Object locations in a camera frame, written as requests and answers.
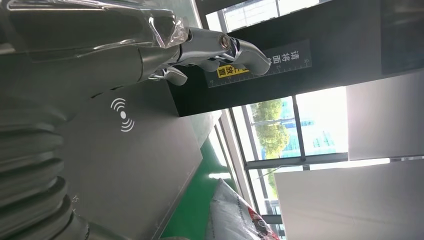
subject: red and white bag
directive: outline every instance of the red and white bag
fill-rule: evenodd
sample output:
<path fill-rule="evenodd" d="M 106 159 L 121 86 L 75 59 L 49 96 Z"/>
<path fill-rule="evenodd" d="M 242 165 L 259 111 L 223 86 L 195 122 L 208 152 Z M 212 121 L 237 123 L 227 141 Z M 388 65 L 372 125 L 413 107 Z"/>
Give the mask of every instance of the red and white bag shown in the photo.
<path fill-rule="evenodd" d="M 268 224 L 222 179 L 210 203 L 205 240 L 279 240 Z"/>

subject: tree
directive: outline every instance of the tree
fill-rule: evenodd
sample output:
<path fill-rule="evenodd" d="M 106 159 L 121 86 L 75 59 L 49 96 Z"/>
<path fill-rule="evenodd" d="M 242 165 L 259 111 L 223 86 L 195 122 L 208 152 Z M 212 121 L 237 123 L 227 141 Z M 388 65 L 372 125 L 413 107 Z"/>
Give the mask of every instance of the tree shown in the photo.
<path fill-rule="evenodd" d="M 274 121 L 280 118 L 282 105 L 282 99 L 263 101 L 250 105 L 254 122 L 260 123 L 255 124 L 257 138 L 260 145 L 265 149 L 266 156 L 269 159 L 280 157 L 281 152 L 289 143 L 287 128 L 279 121 Z M 268 184 L 272 189 L 272 194 L 276 197 L 277 188 L 274 173 L 271 169 L 268 169 L 265 174 L 268 176 Z"/>

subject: gray table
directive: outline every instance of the gray table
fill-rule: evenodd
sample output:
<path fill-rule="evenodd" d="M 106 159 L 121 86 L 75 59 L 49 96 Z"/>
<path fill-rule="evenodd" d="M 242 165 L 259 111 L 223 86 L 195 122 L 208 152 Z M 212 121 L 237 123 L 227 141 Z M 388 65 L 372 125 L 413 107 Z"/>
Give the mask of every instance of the gray table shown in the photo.
<path fill-rule="evenodd" d="M 135 121 L 121 132 L 111 102 Z M 135 240 L 157 239 L 202 160 L 189 118 L 179 118 L 164 81 L 106 92 L 58 130 L 57 153 L 75 212 Z"/>

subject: white wall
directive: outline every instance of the white wall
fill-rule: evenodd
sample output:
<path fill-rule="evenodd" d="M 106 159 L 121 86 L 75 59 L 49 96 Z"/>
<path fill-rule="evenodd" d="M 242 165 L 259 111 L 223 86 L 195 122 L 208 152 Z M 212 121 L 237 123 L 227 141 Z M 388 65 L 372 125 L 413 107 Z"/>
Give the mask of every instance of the white wall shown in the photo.
<path fill-rule="evenodd" d="M 287 240 L 424 239 L 424 160 L 275 174 Z"/>
<path fill-rule="evenodd" d="M 424 156 L 424 72 L 346 87 L 350 160 Z"/>

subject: wireless signal icon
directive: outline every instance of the wireless signal icon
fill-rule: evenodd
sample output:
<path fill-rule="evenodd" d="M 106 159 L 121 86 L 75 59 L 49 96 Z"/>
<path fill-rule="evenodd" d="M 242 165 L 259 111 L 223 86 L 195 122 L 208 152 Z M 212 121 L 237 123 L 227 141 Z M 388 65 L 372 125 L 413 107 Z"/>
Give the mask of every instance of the wireless signal icon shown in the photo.
<path fill-rule="evenodd" d="M 127 113 L 125 110 L 125 99 L 123 98 L 116 98 L 112 101 L 112 104 L 110 105 L 110 108 L 114 111 L 118 112 L 120 115 L 120 118 L 122 119 L 122 125 L 121 125 L 121 132 L 129 132 L 131 129 L 133 129 L 135 122 L 127 117 Z"/>

